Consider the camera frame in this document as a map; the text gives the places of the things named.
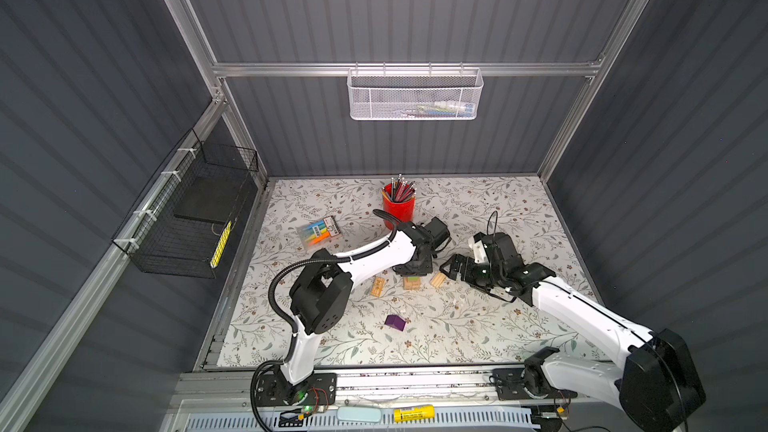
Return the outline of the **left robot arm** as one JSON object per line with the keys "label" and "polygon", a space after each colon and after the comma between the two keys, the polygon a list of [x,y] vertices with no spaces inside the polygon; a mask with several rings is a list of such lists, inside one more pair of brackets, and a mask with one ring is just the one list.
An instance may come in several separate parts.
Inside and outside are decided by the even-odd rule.
{"label": "left robot arm", "polygon": [[403,277],[432,272],[432,260],[450,239],[448,226],[434,217],[424,225],[401,222],[389,234],[347,252],[320,249],[302,262],[290,288],[290,311],[281,316],[291,325],[291,342],[280,366],[291,385],[313,373],[321,335],[343,317],[354,289],[391,269]]}

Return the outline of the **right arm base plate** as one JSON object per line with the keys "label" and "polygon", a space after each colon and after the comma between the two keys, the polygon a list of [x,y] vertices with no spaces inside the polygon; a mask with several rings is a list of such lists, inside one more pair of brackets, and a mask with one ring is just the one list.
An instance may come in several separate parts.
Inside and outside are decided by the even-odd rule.
{"label": "right arm base plate", "polygon": [[542,372],[527,367],[496,368],[491,371],[489,383],[500,400],[550,400],[577,398],[578,393],[556,389],[544,378]]}

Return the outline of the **printed dragon wood block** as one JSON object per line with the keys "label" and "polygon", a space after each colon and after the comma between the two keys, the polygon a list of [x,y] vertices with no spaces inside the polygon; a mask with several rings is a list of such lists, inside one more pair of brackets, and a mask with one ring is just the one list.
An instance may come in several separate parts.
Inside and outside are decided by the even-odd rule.
{"label": "printed dragon wood block", "polygon": [[386,285],[386,280],[383,277],[376,277],[370,290],[370,294],[373,297],[381,297]]}

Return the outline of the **light wood block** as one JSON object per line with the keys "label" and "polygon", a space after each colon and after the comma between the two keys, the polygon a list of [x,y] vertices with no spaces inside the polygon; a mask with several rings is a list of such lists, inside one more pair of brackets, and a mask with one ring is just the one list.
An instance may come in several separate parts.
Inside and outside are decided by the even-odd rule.
{"label": "light wood block", "polygon": [[448,279],[448,277],[444,273],[437,272],[431,278],[430,285],[432,287],[434,287],[435,289],[439,289],[439,288],[441,288],[444,285],[444,283],[446,282],[447,279]]}

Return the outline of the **purple block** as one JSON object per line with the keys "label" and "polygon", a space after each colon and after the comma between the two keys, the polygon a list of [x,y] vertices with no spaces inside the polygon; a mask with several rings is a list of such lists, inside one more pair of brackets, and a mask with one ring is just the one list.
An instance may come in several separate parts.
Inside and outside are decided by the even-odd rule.
{"label": "purple block", "polygon": [[385,318],[384,325],[398,331],[404,331],[406,328],[407,322],[404,318],[400,317],[399,315],[389,314]]}

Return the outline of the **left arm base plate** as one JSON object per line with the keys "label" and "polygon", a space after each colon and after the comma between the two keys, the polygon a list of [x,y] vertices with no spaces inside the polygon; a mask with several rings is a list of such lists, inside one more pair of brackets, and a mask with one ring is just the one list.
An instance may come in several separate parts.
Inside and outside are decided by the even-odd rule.
{"label": "left arm base plate", "polygon": [[291,384],[280,372],[268,372],[256,381],[255,404],[259,407],[333,405],[337,379],[334,373],[313,373],[299,384]]}

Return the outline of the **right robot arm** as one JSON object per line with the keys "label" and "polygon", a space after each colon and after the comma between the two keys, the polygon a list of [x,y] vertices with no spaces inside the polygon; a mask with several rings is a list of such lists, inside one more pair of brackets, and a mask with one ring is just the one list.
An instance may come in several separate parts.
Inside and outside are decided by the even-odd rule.
{"label": "right robot arm", "polygon": [[520,381],[530,397],[568,390],[623,410],[644,431],[687,430],[706,393],[680,335],[634,323],[587,298],[550,268],[524,262],[505,233],[478,233],[471,249],[469,256],[455,254],[444,262],[441,273],[492,298],[539,309],[608,359],[570,357],[545,346],[524,362]]}

